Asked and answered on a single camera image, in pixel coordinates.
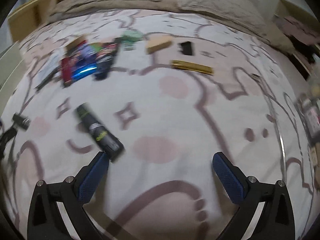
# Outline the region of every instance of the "metal screw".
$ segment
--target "metal screw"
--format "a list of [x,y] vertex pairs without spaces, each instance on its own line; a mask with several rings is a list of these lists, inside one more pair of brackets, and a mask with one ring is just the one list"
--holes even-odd
[[39,180],[38,182],[37,182],[37,186],[38,187],[41,187],[43,185],[43,180]]
[[249,176],[249,177],[248,177],[248,180],[249,180],[250,182],[252,182],[252,183],[257,182],[257,178],[254,177],[254,176]]
[[285,186],[285,183],[282,180],[278,180],[278,184],[279,184],[280,187],[284,187]]
[[68,176],[68,177],[66,177],[65,181],[66,181],[67,183],[70,183],[70,182],[73,182],[73,179],[74,179],[73,176]]

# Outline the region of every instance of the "red package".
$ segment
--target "red package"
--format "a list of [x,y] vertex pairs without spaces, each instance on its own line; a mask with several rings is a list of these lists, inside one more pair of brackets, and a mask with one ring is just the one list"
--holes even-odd
[[63,84],[65,87],[68,87],[72,84],[71,79],[71,66],[69,64],[69,57],[65,57],[61,60],[61,72],[63,78]]

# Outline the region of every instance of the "spray can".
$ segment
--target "spray can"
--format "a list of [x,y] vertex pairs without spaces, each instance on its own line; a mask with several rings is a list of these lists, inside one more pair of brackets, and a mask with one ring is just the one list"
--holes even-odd
[[78,106],[76,113],[96,144],[113,162],[124,150],[123,144],[90,113],[86,104]]

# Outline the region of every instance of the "white bedsheet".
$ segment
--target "white bedsheet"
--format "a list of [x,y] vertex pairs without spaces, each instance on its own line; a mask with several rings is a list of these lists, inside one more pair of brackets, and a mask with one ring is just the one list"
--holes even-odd
[[[121,48],[107,79],[88,76],[68,88],[52,81],[35,92],[33,79],[54,49],[83,33],[96,42],[127,29],[141,31],[145,40],[133,51]],[[162,33],[172,35],[173,45],[147,55],[146,40]],[[195,56],[180,53],[184,41],[193,43]],[[313,223],[318,211],[310,217],[311,204],[319,194],[307,138],[292,104],[295,96],[257,39],[194,14],[119,10],[53,23],[20,45],[29,71],[1,119],[9,128],[13,113],[22,111],[32,121],[26,132],[19,130],[14,145],[8,144],[2,161],[7,207],[23,236],[36,182],[76,175],[99,151],[73,113],[88,102],[126,149],[84,206],[97,228],[105,232],[111,218],[137,239],[215,239],[236,206],[212,174],[214,153],[224,152],[260,182],[282,179],[274,117],[263,93],[273,101],[284,138],[296,238]],[[171,69],[173,59],[211,66],[214,75]],[[264,78],[267,91],[251,73]],[[77,239],[65,210],[61,212]],[[243,239],[258,218],[256,214]],[[116,238],[124,239],[121,234]]]

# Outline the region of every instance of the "gold harmonica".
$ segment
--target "gold harmonica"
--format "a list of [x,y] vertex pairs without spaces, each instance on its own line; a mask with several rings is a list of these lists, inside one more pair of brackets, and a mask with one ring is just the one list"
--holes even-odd
[[177,69],[182,69],[182,70],[197,71],[200,73],[213,75],[213,69],[211,67],[199,65],[196,63],[181,61],[181,60],[172,60],[171,67],[177,68]]

